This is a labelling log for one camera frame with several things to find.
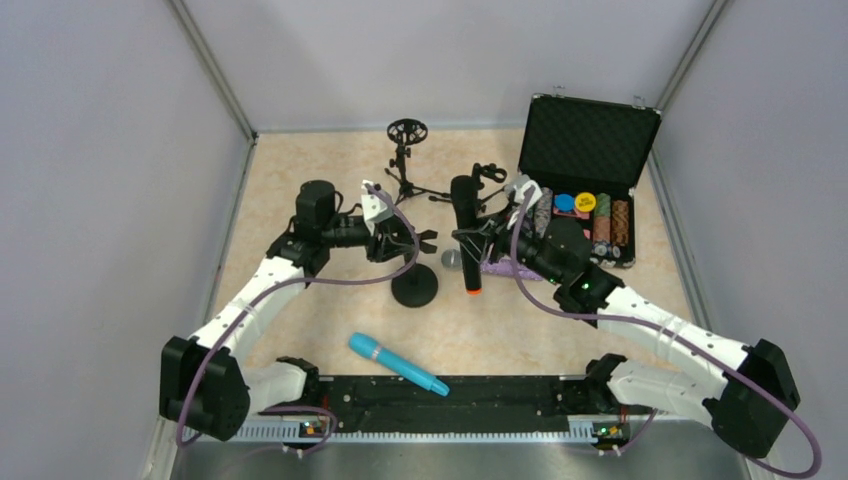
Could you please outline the purple glitter microphone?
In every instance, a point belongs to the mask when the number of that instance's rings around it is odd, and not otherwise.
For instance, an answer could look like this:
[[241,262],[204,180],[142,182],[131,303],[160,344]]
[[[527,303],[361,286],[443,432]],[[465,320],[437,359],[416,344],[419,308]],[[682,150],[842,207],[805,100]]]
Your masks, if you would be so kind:
[[[441,264],[447,270],[459,271],[462,269],[462,255],[458,249],[448,249],[441,254]],[[515,272],[524,280],[544,281],[544,278],[524,265],[519,264],[517,269],[513,268],[508,257],[502,257],[497,262],[483,261],[480,264],[481,272],[489,275],[514,277]]]

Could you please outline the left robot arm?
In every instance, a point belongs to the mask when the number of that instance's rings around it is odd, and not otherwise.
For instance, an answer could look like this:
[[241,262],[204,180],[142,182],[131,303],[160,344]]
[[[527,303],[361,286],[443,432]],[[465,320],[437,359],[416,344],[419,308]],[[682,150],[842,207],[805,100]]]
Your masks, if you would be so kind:
[[391,279],[411,270],[419,254],[436,251],[436,231],[416,231],[378,184],[365,180],[361,188],[362,212],[353,215],[341,212],[331,182],[302,184],[289,226],[247,283],[201,328],[164,345],[159,414],[176,423],[179,445],[187,445],[187,429],[227,441],[248,416],[303,397],[309,377],[303,361],[276,361],[259,369],[245,362],[290,301],[314,283],[332,282],[319,275],[332,250],[361,247],[372,263],[405,258]]

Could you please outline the black microphone orange end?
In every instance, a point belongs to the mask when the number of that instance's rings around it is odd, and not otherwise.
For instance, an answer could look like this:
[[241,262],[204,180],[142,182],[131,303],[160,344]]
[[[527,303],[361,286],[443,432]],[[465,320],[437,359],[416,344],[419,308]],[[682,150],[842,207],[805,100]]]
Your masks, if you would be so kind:
[[[475,180],[468,175],[454,177],[451,181],[450,195],[457,228],[476,226],[477,184]],[[461,242],[459,245],[466,291],[469,295],[477,295],[482,291],[480,266],[461,250]]]

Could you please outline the black round-base mic stand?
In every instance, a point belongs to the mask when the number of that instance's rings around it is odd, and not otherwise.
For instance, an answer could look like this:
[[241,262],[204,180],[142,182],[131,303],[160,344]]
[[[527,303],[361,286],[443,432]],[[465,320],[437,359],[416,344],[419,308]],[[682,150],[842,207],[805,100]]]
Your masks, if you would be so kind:
[[[411,245],[411,240],[400,239],[398,233],[393,233],[392,242]],[[433,254],[437,251],[435,245],[424,243],[422,252]],[[394,299],[408,308],[419,308],[430,303],[438,292],[438,279],[435,272],[427,265],[413,263],[409,270],[391,280],[391,291]]]

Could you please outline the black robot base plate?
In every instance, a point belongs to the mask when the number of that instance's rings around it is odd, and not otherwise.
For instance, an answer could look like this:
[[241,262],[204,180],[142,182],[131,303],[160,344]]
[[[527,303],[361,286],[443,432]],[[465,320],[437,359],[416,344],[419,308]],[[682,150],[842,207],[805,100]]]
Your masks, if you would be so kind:
[[429,392],[398,375],[320,375],[308,370],[297,412],[333,413],[343,434],[564,433],[580,416],[620,423],[644,406],[624,406],[602,385],[580,376],[448,375],[449,392]]

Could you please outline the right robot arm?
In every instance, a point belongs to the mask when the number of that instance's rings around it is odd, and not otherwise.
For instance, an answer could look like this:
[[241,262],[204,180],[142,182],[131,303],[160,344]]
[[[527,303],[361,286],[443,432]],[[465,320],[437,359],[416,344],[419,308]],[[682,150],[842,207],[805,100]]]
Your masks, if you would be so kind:
[[665,410],[711,428],[737,452],[764,459],[795,411],[800,395],[783,350],[761,339],[748,345],[702,329],[639,295],[622,279],[591,261],[592,244],[572,218],[555,217],[543,233],[518,222],[525,200],[540,187],[527,176],[507,187],[509,203],[478,213],[478,182],[451,181],[450,197],[464,275],[481,287],[480,264],[507,256],[556,285],[554,300],[594,328],[629,339],[675,365],[668,371],[607,354],[588,365],[615,402]]

